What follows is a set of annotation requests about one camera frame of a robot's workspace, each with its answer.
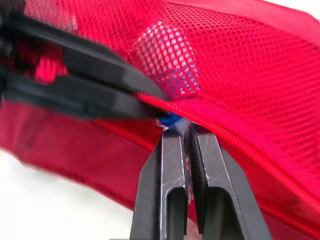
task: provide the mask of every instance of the white background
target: white background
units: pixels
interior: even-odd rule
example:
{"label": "white background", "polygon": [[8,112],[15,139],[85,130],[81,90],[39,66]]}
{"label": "white background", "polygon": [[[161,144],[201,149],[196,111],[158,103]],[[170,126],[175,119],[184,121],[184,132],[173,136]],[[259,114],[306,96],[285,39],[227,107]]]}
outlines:
{"label": "white background", "polygon": [[[269,2],[320,19],[317,0]],[[0,240],[128,239],[132,216],[90,188],[21,165],[0,150]]]}

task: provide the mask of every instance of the red mesh bag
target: red mesh bag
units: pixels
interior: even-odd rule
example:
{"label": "red mesh bag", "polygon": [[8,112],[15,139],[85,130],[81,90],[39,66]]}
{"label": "red mesh bag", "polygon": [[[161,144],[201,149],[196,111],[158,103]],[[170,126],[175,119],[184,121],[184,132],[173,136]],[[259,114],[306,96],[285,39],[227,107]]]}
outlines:
{"label": "red mesh bag", "polygon": [[[29,0],[25,13],[108,46],[172,99],[142,101],[213,131],[244,169],[275,240],[320,239],[316,19],[260,0]],[[52,81],[63,72],[49,54],[36,74]],[[1,146],[21,161],[129,208],[162,132],[152,121],[87,122],[13,103],[0,124]]]}

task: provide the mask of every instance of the zipper teeth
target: zipper teeth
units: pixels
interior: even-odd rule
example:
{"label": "zipper teeth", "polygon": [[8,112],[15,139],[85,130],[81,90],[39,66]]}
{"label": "zipper teeth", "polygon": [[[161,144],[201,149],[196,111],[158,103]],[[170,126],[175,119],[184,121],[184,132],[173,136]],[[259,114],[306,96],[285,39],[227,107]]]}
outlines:
{"label": "zipper teeth", "polygon": [[143,94],[139,94],[139,97],[142,101],[152,104],[156,107],[165,109],[167,111],[175,112],[176,114],[185,117],[191,121],[194,121],[197,124],[209,129],[210,131],[217,134],[219,137],[227,140],[234,147],[240,149],[244,152],[249,158],[253,159],[254,162],[259,164],[268,174],[276,178],[279,182],[284,184],[288,189],[290,189],[293,193],[295,193],[299,198],[304,200],[311,208],[313,208],[316,212],[320,214],[320,202],[317,200],[309,191],[303,189],[303,187],[297,183],[291,177],[282,173],[279,167],[275,166],[267,156],[264,156],[263,153],[251,149],[237,138],[232,133],[226,131],[225,129],[218,127],[217,125],[213,125],[208,123],[206,120],[198,119],[197,117],[192,116],[188,113],[188,111],[183,110],[181,107],[178,107],[176,104],[171,104],[170,102],[166,102],[163,100],[158,100],[150,96],[146,96]]}

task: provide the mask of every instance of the red mesh fabric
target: red mesh fabric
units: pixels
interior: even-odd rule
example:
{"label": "red mesh fabric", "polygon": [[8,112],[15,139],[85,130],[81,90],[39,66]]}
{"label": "red mesh fabric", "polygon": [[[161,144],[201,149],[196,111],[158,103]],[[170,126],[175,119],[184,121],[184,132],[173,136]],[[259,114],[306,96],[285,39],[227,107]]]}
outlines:
{"label": "red mesh fabric", "polygon": [[[247,2],[259,3],[255,6],[257,11],[265,6],[260,1]],[[230,14],[234,13],[232,11],[222,13],[226,9],[215,5],[216,1],[188,0],[183,3],[188,5],[165,0],[48,0],[50,6],[74,20],[73,32],[112,48],[150,76],[175,101],[164,102],[141,95],[142,100],[187,117],[217,134],[245,170],[262,211],[301,234],[320,239],[320,37],[316,38],[317,33],[307,33],[319,31],[319,23],[296,11],[285,9],[281,12],[283,18],[296,16],[293,22],[309,19],[304,23],[310,29],[303,31],[300,23],[288,27],[281,19],[275,20],[274,15],[271,18],[272,14],[250,15],[253,10],[250,12],[245,5],[241,8],[243,16],[238,16],[241,10],[237,10],[237,15]],[[38,8],[38,0],[30,0],[26,12],[59,26],[47,17],[48,11]],[[278,9],[283,8],[275,5],[270,8],[268,4],[268,9],[278,13]],[[42,58],[37,74],[51,80],[63,70],[58,57],[50,55]],[[25,108],[15,109],[21,111],[17,117],[32,119],[32,114]],[[64,122],[66,118],[54,117],[51,123],[60,121]],[[68,175],[99,190],[99,186],[91,184],[97,179],[106,185],[107,190],[103,193],[118,197],[127,206],[134,202],[136,182],[127,185],[124,183],[126,176],[131,177],[128,181],[138,181],[138,172],[148,155],[148,151],[138,151],[141,158],[134,158],[127,165],[129,153],[138,148],[131,141],[151,150],[159,137],[159,130],[152,125],[134,129],[127,126],[123,130],[99,122],[100,126],[126,136],[129,141],[102,130],[95,130],[97,135],[90,135],[94,127],[82,123],[78,131],[70,130],[73,134],[68,143],[73,145],[78,135],[83,141],[76,141],[74,148],[67,148],[55,140],[59,134],[68,136],[67,126],[60,132],[51,127],[48,131],[31,127],[28,131],[33,131],[33,138],[41,141],[36,140],[38,145],[26,148],[31,140],[31,143],[29,140],[18,141],[30,135],[25,132],[26,126],[20,126],[19,121],[6,123],[11,126],[16,123],[3,136],[9,136],[10,148],[22,160]],[[94,139],[106,133],[114,140],[98,138],[106,141],[100,143],[102,145],[96,144],[104,147],[103,150],[84,141],[88,136]],[[128,152],[113,145],[126,146]],[[79,153],[87,151],[84,155],[87,157],[77,155],[76,149],[81,149]],[[88,158],[99,160],[101,155],[91,157],[89,154],[96,152],[107,156],[103,168],[89,166],[86,162]],[[99,178],[99,174],[108,177]],[[269,225],[275,239],[284,239],[284,233],[288,231],[281,227],[282,223],[274,221]],[[300,233],[294,232],[290,239],[303,239]]]}

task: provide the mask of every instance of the red nylon fabric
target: red nylon fabric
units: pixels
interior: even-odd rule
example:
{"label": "red nylon fabric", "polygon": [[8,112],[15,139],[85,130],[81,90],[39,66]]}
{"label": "red nylon fabric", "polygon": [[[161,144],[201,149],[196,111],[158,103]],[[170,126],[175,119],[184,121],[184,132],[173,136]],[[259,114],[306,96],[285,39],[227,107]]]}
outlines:
{"label": "red nylon fabric", "polygon": [[[175,101],[140,99],[217,134],[272,216],[266,219],[274,239],[288,232],[293,240],[320,239],[320,39],[307,34],[319,32],[315,19],[286,8],[281,16],[296,18],[264,14],[257,21],[246,6],[259,12],[265,4],[253,0],[234,0],[247,3],[237,12],[199,0],[50,0],[49,12],[40,2],[28,1],[26,13],[60,27],[61,18],[50,14],[55,7],[63,22],[76,22],[73,32],[112,48]],[[48,54],[36,76],[51,81],[65,72],[59,56]],[[150,123],[100,121],[102,129],[26,105],[5,105],[0,121],[0,144],[22,161],[130,208],[160,136]]]}

